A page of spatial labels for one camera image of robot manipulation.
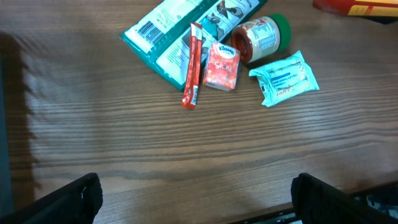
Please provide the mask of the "white jar green lid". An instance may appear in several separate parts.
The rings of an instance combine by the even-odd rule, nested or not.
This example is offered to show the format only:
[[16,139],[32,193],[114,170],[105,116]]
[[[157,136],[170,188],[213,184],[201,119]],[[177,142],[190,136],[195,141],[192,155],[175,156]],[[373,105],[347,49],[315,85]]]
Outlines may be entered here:
[[251,63],[285,50],[291,41],[292,29],[282,14],[272,14],[242,23],[234,28],[232,46],[241,53],[243,63]]

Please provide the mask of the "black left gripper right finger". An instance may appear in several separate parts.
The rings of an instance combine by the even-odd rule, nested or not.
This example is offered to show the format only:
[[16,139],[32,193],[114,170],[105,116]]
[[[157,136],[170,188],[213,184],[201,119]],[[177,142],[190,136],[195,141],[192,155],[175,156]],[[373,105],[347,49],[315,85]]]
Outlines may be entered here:
[[308,173],[291,185],[296,217],[308,223],[397,224],[397,182],[347,194]]

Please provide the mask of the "red stick sachet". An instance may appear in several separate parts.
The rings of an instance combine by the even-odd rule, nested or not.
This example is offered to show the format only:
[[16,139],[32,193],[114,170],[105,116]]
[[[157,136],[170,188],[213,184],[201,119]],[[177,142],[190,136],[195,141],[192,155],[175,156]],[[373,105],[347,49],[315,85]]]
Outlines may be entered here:
[[187,69],[185,88],[182,98],[184,108],[195,109],[197,105],[198,87],[201,68],[202,25],[197,22],[190,24],[190,57]]

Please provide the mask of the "yellow bottle green cap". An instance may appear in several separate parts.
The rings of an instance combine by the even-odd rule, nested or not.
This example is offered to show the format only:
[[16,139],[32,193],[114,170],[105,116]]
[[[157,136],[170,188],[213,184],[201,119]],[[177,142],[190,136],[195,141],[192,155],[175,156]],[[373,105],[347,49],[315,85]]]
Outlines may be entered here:
[[397,0],[313,0],[313,7],[344,16],[397,17]]

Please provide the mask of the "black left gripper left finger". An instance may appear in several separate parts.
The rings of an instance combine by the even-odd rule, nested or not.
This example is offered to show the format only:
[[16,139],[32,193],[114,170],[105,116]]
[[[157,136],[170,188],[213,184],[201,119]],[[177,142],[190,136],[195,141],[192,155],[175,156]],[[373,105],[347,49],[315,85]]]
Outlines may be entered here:
[[103,204],[103,190],[96,173],[89,173],[34,203],[1,218],[1,223],[94,222]]

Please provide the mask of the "teal wet wipes pack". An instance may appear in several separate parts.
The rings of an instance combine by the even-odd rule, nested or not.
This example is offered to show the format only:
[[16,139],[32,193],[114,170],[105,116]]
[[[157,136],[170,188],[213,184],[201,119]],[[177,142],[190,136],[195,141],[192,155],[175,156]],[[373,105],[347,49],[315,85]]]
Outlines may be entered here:
[[256,77],[264,100],[263,106],[271,107],[291,97],[320,89],[311,67],[301,51],[249,71]]

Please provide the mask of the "grey plastic mesh basket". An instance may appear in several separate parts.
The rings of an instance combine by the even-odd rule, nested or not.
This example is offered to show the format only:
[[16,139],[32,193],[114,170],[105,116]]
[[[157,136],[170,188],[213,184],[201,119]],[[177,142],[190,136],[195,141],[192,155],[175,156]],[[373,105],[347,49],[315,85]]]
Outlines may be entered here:
[[9,166],[9,151],[7,140],[6,109],[3,85],[4,63],[1,58],[1,218],[14,211],[12,197],[11,172]]

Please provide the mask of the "green 3M glove package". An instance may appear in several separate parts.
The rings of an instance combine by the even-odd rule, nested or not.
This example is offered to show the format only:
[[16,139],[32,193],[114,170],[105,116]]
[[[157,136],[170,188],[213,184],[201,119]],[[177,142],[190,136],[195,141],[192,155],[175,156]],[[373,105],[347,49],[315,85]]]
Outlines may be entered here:
[[190,24],[202,26],[201,60],[213,42],[224,42],[267,0],[164,0],[121,38],[153,71],[176,89],[185,88]]

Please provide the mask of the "orange Kleenex tissue pack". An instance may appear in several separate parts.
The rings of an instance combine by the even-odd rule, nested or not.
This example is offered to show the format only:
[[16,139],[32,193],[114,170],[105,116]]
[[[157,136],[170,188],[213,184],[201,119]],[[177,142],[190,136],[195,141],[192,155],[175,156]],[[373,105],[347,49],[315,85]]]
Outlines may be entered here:
[[236,88],[240,51],[219,42],[213,42],[206,60],[203,84],[219,90]]

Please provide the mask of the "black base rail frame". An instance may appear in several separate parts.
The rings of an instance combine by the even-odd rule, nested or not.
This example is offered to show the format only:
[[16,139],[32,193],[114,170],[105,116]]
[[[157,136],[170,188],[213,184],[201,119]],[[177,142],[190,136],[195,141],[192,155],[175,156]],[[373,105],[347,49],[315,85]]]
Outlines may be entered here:
[[[350,197],[363,205],[374,208],[392,218],[397,219],[397,181],[373,187],[371,189],[350,193]],[[302,223],[293,208],[247,218],[233,224],[281,224]]]

